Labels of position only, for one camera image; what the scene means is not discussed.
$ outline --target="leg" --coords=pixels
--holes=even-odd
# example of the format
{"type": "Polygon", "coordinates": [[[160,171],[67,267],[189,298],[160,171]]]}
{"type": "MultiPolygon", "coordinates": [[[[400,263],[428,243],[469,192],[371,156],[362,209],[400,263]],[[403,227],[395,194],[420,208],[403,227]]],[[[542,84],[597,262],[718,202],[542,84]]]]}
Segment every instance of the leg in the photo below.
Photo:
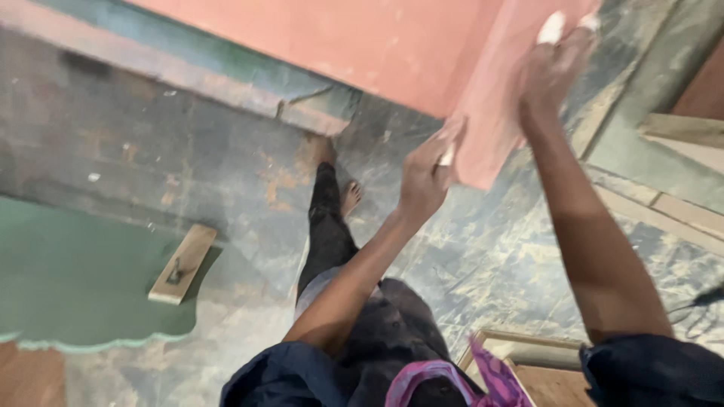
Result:
{"type": "Polygon", "coordinates": [[[317,275],[347,263],[359,250],[344,220],[347,213],[343,212],[353,208],[346,197],[351,196],[352,204],[358,202],[359,188],[349,189],[347,202],[343,203],[334,167],[328,159],[321,161],[308,213],[309,254],[299,276],[297,298],[317,275]]]}

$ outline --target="shirt sleeve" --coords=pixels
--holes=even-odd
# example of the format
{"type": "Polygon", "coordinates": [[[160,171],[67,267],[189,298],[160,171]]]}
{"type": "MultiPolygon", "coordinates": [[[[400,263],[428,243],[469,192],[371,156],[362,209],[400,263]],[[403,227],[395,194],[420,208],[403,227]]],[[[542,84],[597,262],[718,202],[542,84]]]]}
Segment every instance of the shirt sleeve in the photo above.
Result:
{"type": "Polygon", "coordinates": [[[323,351],[282,342],[242,366],[224,385],[222,407],[346,406],[347,373],[323,351]]]}
{"type": "Polygon", "coordinates": [[[700,345],[621,335],[580,357],[599,407],[724,405],[724,359],[700,345]]]}

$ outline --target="person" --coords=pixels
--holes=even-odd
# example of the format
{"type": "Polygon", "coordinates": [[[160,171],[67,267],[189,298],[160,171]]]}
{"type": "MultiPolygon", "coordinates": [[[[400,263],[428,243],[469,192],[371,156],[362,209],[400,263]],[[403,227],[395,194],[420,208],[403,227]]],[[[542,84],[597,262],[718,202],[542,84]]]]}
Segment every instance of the person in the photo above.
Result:
{"type": "MultiPolygon", "coordinates": [[[[519,103],[565,271],[592,348],[581,363],[599,406],[721,406],[724,360],[678,342],[654,284],[565,141],[558,109],[593,49],[576,28],[559,44],[536,46],[519,103]]],[[[296,320],[280,344],[242,367],[221,405],[530,406],[500,363],[476,361],[488,393],[450,360],[425,302],[387,267],[445,200],[449,169],[440,159],[465,120],[448,120],[404,161],[400,200],[358,249],[344,217],[361,198],[340,198],[334,156],[317,140],[310,247],[298,282],[296,320]]]]}

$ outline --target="bare foot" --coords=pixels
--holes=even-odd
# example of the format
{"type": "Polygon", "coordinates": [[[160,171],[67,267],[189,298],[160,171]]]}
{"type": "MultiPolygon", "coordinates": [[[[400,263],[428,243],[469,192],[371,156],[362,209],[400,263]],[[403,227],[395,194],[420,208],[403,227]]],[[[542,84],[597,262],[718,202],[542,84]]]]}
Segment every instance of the bare foot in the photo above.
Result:
{"type": "Polygon", "coordinates": [[[342,197],[342,216],[347,217],[357,207],[362,199],[362,188],[356,181],[350,181],[345,188],[345,195],[342,197]]]}
{"type": "Polygon", "coordinates": [[[323,135],[307,134],[307,141],[311,147],[312,159],[315,167],[326,162],[334,165],[334,146],[332,139],[323,135]]]}

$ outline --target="dusty floor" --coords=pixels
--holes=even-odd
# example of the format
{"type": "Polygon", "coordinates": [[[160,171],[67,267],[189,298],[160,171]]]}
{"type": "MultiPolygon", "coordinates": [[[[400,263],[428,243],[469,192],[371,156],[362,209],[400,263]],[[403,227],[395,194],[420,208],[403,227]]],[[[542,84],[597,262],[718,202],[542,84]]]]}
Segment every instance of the dusty floor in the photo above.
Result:
{"type": "MultiPolygon", "coordinates": [[[[646,17],[623,0],[607,5],[616,24],[646,17]],[[629,20],[618,22],[622,15],[629,20]]],[[[569,100],[572,134],[584,122],[582,107],[643,52],[621,40],[630,34],[625,26],[608,29],[599,61],[569,100]]],[[[224,246],[199,293],[190,337],[68,355],[68,405],[217,404],[229,376],[291,325],[313,182],[303,134],[4,30],[0,44],[2,193],[151,229],[205,222],[220,230],[224,246]]],[[[385,101],[362,100],[336,142],[340,181],[354,177],[364,187],[349,220],[358,245],[396,204],[403,157],[438,126],[385,101]]],[[[667,305],[724,277],[724,259],[617,219],[667,305]]],[[[526,148],[510,157],[490,191],[453,188],[387,275],[428,301],[454,358],[482,327],[585,339],[526,148]]],[[[720,324],[698,341],[721,351],[723,337],[720,324]]]]}

